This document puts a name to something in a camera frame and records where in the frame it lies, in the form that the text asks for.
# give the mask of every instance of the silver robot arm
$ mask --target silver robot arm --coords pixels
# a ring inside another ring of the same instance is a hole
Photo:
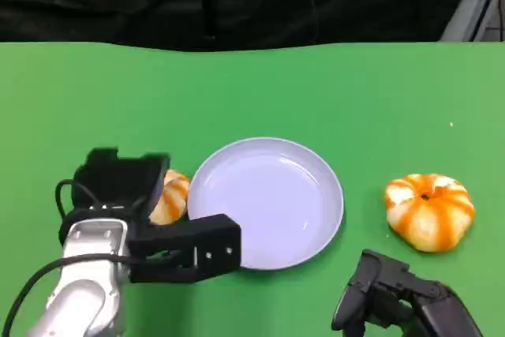
[[[127,224],[119,219],[88,219],[75,223],[63,256],[109,253],[128,256]],[[46,312],[29,337],[118,337],[123,333],[121,286],[128,268],[105,260],[80,262],[61,270]]]

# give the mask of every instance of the black cable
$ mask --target black cable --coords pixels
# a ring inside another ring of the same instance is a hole
[[[312,43],[317,43],[320,28],[319,11],[317,10],[316,2],[314,2],[314,0],[310,0],[310,6],[312,8],[312,19],[314,23],[314,35],[312,36]]]
[[[58,182],[56,185],[56,188],[54,189],[54,198],[56,200],[56,207],[58,208],[58,212],[62,219],[65,218],[65,209],[63,209],[63,203],[62,203],[62,188],[65,185],[72,185],[76,186],[78,189],[80,189],[83,193],[89,196],[90,199],[93,200],[94,204],[99,204],[99,200],[96,198],[96,196],[86,187],[85,185],[80,184],[79,182],[74,181],[73,179],[63,179],[62,181]]]
[[[21,289],[21,292],[17,295],[16,300],[10,307],[9,313],[6,317],[6,322],[3,325],[2,337],[9,337],[10,329],[13,326],[14,318],[23,303],[23,300],[26,298],[30,290],[35,286],[35,284],[41,279],[45,274],[54,270],[55,268],[62,268],[64,266],[68,266],[69,264],[76,264],[79,262],[87,262],[90,260],[108,260],[110,262],[114,262],[117,264],[164,264],[170,258],[167,259],[157,259],[157,260],[145,260],[134,258],[131,256],[119,256],[114,254],[106,254],[106,253],[94,253],[94,254],[82,254],[80,256],[68,256],[66,258],[60,258],[58,260],[53,260],[49,264],[46,264],[42,268],[40,268],[32,277],[26,282],[26,284]]]
[[[499,18],[499,41],[503,42],[503,7],[502,7],[502,0],[498,0],[498,18]]]

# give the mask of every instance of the small pumpkin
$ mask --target small pumpkin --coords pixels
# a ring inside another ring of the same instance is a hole
[[[391,228],[424,252],[453,249],[473,221],[468,191],[440,174],[410,174],[386,187],[386,218]]]
[[[189,179],[177,172],[168,170],[163,181],[163,191],[158,204],[149,215],[151,223],[171,224],[179,220],[186,212]]]

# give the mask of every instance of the white plate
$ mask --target white plate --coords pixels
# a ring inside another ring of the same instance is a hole
[[[224,213],[242,229],[244,268],[300,264],[335,236],[343,194],[333,170],[288,140],[251,138],[218,150],[189,187],[190,219]]]

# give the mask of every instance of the metal frame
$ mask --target metal frame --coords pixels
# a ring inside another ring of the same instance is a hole
[[[480,41],[498,0],[461,0],[440,41]]]

